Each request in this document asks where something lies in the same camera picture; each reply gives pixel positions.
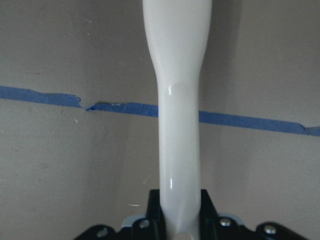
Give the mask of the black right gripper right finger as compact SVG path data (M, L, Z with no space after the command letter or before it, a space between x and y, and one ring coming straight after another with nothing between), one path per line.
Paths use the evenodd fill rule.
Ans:
M207 190L201 190L201 240L305 240L293 230L272 221L260 223L255 230L248 229L236 216L219 214Z

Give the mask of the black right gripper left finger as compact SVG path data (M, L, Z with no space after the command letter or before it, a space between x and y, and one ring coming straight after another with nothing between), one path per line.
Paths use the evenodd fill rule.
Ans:
M94 225L76 237L77 240L166 240L166 225L160 205L160 191L149 191L145 216L115 231L108 225Z

